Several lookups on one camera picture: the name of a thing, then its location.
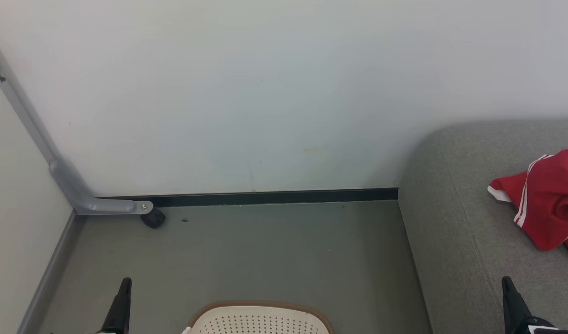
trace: perforated basket lid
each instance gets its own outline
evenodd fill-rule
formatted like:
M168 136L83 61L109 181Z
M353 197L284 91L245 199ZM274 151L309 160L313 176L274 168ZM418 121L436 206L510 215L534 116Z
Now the perforated basket lid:
M183 334L334 334L327 318L280 302L217 302L204 307Z

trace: red cloth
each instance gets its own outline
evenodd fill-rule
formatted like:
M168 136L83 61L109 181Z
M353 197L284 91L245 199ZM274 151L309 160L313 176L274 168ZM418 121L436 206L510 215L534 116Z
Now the red cloth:
M523 173L493 180L488 192L519 208L515 223L539 249L562 243L568 249L568 150L542 156Z

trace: white wall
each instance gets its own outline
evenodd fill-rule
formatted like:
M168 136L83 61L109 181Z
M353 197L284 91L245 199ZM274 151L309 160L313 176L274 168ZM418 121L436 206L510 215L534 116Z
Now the white wall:
M0 0L99 195L396 186L424 135L568 116L568 0Z
M72 208L0 90L0 334L15 334Z

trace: floor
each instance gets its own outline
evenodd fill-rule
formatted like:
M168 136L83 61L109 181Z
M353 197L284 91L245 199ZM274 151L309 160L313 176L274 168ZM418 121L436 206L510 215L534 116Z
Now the floor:
M131 334L180 334L220 300L318 309L337 334L428 334L396 201L171 207L85 223L40 334L95 333L133 279Z

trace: gray sofa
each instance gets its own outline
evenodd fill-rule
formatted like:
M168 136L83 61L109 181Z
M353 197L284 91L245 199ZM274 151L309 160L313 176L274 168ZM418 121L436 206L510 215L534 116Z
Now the gray sofa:
M496 121L442 129L414 152L399 203L435 334L504 333L505 275L533 315L568 329L568 252L538 250L486 191L564 148L568 120Z

